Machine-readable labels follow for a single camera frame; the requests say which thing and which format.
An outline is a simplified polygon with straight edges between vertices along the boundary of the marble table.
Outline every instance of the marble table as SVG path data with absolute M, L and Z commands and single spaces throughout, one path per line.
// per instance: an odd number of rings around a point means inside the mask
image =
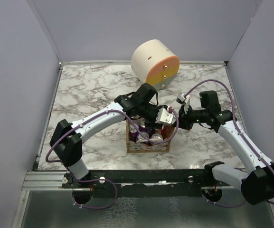
M 183 64 L 171 84 L 159 91 L 159 103 L 171 105 L 179 110 L 176 103 L 179 92 L 187 92 L 205 79 L 217 79 L 230 88 L 223 64 Z M 38 170 L 65 170 L 60 163 L 47 163 L 45 156 L 55 126 L 60 120 L 68 122 L 89 116 L 106 107 L 118 95 L 136 91 L 140 80 L 130 65 L 79 65 L 64 66 L 59 81 Z M 199 92 L 215 90 L 223 109 L 230 109 L 226 90 L 219 84 L 202 84 L 191 94 L 191 105 L 200 107 Z M 236 107 L 236 117 L 240 120 Z M 195 124 L 191 131 L 178 130 L 172 139 L 170 152 L 127 154 L 125 142 L 126 123 L 114 124 L 97 133 L 83 145 L 83 161 L 89 169 L 98 170 L 140 170 L 140 169 L 197 169 L 214 161 L 223 161 L 233 167 L 242 163 L 228 143 L 213 130 Z M 56 159 L 52 153 L 50 159 Z

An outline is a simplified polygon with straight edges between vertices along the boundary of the can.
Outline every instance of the can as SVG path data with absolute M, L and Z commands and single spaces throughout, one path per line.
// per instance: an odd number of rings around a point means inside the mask
M 155 130 L 155 133 L 158 133 L 158 134 L 162 135 L 163 138 L 166 137 L 166 128 L 165 128 L 164 125 L 162 125 L 161 129 L 155 128 L 154 130 Z
M 137 129 L 134 128 L 134 126 L 132 124 L 129 124 L 129 140 L 136 142 L 137 136 L 138 136 Z
M 163 137 L 162 137 L 162 135 L 161 134 L 159 134 L 159 133 L 155 133 L 155 134 L 153 134 L 152 136 L 151 136 L 151 139 L 161 139 L 161 141 L 163 140 Z
M 147 132 L 149 136 L 151 136 L 153 134 L 153 129 L 145 127 L 145 120 L 141 121 L 141 123 L 139 125 L 139 130 L 141 132 Z
M 143 135 L 145 135 L 147 138 L 149 138 L 150 136 L 148 135 L 147 132 L 141 132 Z M 137 140 L 142 140 L 144 139 L 140 134 L 138 134 L 137 136 Z M 143 144 L 145 145 L 150 145 L 151 143 L 149 141 L 146 141 L 146 142 L 142 142 Z

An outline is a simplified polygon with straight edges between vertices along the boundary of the marble tabletop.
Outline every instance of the marble tabletop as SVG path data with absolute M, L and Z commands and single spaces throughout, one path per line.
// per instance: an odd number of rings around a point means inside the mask
M 223 64 L 180 65 L 177 77 L 159 91 L 159 103 L 179 110 L 176 103 L 179 92 L 187 92 L 205 79 L 217 79 L 230 88 Z M 130 65 L 79 65 L 64 66 L 59 81 L 51 117 L 38 170 L 65 170 L 61 163 L 47 163 L 45 156 L 50 148 L 49 141 L 57 123 L 68 122 L 89 116 L 112 102 L 118 95 L 136 91 L 140 80 Z M 199 92 L 215 90 L 222 109 L 230 109 L 226 90 L 219 84 L 208 82 L 191 94 L 193 109 L 200 108 Z M 236 107 L 236 117 L 240 120 Z M 197 169 L 205 164 L 223 161 L 233 167 L 242 163 L 228 143 L 213 130 L 195 124 L 191 131 L 179 129 L 170 144 L 170 152 L 127 154 L 125 142 L 126 122 L 114 124 L 91 137 L 83 145 L 83 161 L 89 169 L 140 170 L 140 169 Z M 52 153 L 50 159 L 57 159 Z

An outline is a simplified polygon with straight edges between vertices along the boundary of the wall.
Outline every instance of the wall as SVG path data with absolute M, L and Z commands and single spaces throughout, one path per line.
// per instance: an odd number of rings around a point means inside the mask
M 274 0 L 264 0 L 229 64 L 250 138 L 274 160 Z
M 35 160 L 58 59 L 25 0 L 0 0 L 0 228 Z
M 228 61 L 261 2 L 32 1 L 62 62 L 130 60 L 150 39 L 160 39 L 181 60 Z

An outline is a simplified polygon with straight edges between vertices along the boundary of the cardboard box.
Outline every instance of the cardboard box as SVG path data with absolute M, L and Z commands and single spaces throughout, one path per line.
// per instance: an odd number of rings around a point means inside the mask
M 166 135 L 168 137 L 174 132 L 174 127 L 165 126 Z M 170 151 L 170 142 L 169 140 L 166 143 L 157 144 L 154 146 L 148 146 L 143 143 L 135 143 L 129 140 L 129 121 L 126 121 L 126 150 L 127 153 L 146 153 L 146 152 L 169 152 Z

